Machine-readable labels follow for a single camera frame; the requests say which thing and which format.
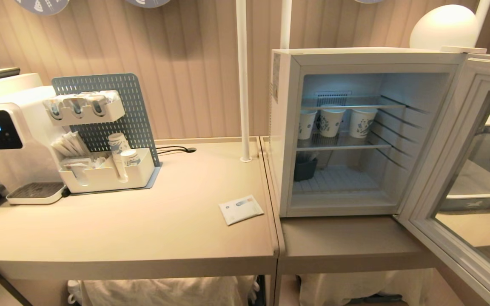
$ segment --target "drip tray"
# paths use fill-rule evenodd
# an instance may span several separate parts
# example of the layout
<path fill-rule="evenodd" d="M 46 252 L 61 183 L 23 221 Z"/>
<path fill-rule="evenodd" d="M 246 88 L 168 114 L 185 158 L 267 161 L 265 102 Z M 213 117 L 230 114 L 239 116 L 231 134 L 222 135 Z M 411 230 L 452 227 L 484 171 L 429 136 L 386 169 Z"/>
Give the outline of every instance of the drip tray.
<path fill-rule="evenodd" d="M 52 204 L 62 197 L 62 182 L 29 183 L 14 190 L 6 199 L 11 204 Z"/>

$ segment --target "small packet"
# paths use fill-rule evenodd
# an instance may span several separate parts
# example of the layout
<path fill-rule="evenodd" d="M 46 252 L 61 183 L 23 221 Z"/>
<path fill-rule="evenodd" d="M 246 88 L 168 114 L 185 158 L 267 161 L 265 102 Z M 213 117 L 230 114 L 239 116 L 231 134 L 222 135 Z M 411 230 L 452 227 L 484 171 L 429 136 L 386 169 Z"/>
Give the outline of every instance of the small packet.
<path fill-rule="evenodd" d="M 252 195 L 219 204 L 218 206 L 227 225 L 264 214 L 264 211 L 262 211 L 262 208 Z"/>

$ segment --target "beige wall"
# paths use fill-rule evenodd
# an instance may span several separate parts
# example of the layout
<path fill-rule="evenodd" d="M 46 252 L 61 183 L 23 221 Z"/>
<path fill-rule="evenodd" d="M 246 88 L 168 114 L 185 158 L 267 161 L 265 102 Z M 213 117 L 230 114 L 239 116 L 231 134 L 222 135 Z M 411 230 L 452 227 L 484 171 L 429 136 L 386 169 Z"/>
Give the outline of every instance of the beige wall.
<path fill-rule="evenodd" d="M 425 12 L 477 0 L 293 0 L 291 47 L 408 46 Z M 268 128 L 270 49 L 279 46 L 281 0 L 248 0 L 251 133 Z M 0 68 L 53 77 L 133 72 L 156 138 L 239 135 L 233 0 L 172 0 L 138 8 L 124 0 L 71 0 L 37 16 L 0 0 Z M 490 51 L 490 13 L 479 46 Z"/>

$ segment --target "black container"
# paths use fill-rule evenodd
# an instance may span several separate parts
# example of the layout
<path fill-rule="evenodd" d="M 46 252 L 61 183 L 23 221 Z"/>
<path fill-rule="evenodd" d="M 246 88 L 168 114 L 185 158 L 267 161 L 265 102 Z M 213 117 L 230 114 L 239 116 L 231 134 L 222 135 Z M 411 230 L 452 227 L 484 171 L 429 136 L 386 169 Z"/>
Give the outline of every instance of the black container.
<path fill-rule="evenodd" d="M 296 163 L 294 166 L 294 180 L 299 182 L 313 178 L 315 168 L 317 168 L 317 161 L 317 159 L 313 159 L 311 162 Z"/>

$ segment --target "white tray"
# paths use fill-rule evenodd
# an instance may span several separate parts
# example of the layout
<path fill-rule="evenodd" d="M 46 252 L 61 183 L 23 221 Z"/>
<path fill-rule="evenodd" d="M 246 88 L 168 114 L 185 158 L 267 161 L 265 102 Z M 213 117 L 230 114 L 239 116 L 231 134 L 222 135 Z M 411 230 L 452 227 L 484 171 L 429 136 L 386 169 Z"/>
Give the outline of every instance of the white tray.
<path fill-rule="evenodd" d="M 86 169 L 84 171 L 88 179 L 87 184 L 80 184 L 72 171 L 60 170 L 60 176 L 71 193 L 144 187 L 154 171 L 154 163 L 152 162 L 152 155 L 148 147 L 136 149 L 136 151 L 141 158 L 141 162 L 138 165 L 124 167 L 128 175 L 126 181 L 119 179 L 112 157 L 109 157 L 101 167 L 97 169 Z"/>
<path fill-rule="evenodd" d="M 490 208 L 490 172 L 467 160 L 441 210 Z"/>
<path fill-rule="evenodd" d="M 79 124 L 91 124 L 91 123 L 102 123 L 102 122 L 114 122 L 120 117 L 124 116 L 124 106 L 122 105 L 122 100 L 117 99 L 113 102 L 105 105 L 105 115 L 98 116 L 92 110 L 92 106 L 85 105 L 82 107 L 82 118 L 77 118 L 73 114 L 73 110 L 70 107 L 60 108 L 60 113 L 62 114 L 62 120 L 56 120 L 50 114 L 50 110 L 46 110 L 47 116 L 49 116 L 52 124 L 54 125 L 79 125 Z"/>

